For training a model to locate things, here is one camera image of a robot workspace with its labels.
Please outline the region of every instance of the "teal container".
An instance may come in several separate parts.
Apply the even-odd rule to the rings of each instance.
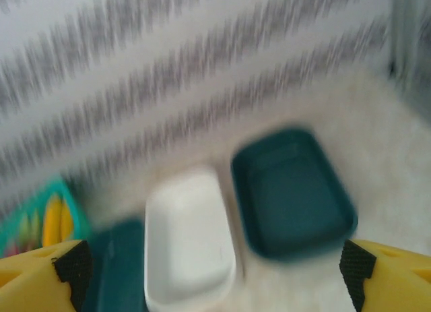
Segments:
[[[311,132],[282,129],[241,149],[232,178],[259,256],[294,261],[342,247],[358,225],[350,197]]]
[[[69,206],[74,227],[71,240],[86,239],[90,235],[91,227],[86,215],[76,204],[69,188],[59,179],[48,184],[45,189],[25,201],[19,209],[12,212],[12,214],[3,221],[0,225],[0,257],[4,257],[8,244],[17,238],[20,224],[25,214],[31,218],[36,210],[40,216],[41,223],[43,223],[46,204],[54,194],[64,199]]]
[[[143,295],[143,224],[129,220],[92,235],[93,277],[82,312],[148,312]]]

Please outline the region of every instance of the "black rubber pad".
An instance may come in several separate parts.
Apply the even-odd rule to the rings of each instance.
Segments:
[[[364,306],[364,280],[371,278],[376,260],[376,256],[352,241],[344,243],[339,269],[357,312],[361,312]]]
[[[87,288],[93,274],[93,261],[87,241],[81,241],[66,254],[53,260],[57,275],[71,288],[70,301],[77,312],[81,311]]]

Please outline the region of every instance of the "dark green tray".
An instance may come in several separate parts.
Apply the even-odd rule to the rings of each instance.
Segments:
[[[93,277],[82,312],[145,312],[143,224],[128,220],[89,240]]]
[[[342,247],[358,217],[312,134],[284,129],[246,146],[232,176],[251,249],[289,261]]]

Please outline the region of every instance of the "yellow toy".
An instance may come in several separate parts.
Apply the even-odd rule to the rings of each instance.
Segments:
[[[346,241],[340,270],[357,312],[431,312],[431,257]]]
[[[70,240],[70,236],[73,232],[73,219],[66,201],[63,200],[62,204],[63,205],[61,207],[60,240],[66,241]]]
[[[60,223],[62,208],[63,202],[59,196],[55,195],[49,199],[43,220],[43,247],[49,247],[61,242]]]
[[[80,311],[92,276],[86,241],[0,259],[0,311]]]

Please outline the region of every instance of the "colorful toy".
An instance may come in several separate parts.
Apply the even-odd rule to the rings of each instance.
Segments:
[[[0,257],[90,235],[86,215],[61,180],[23,203],[0,226]]]

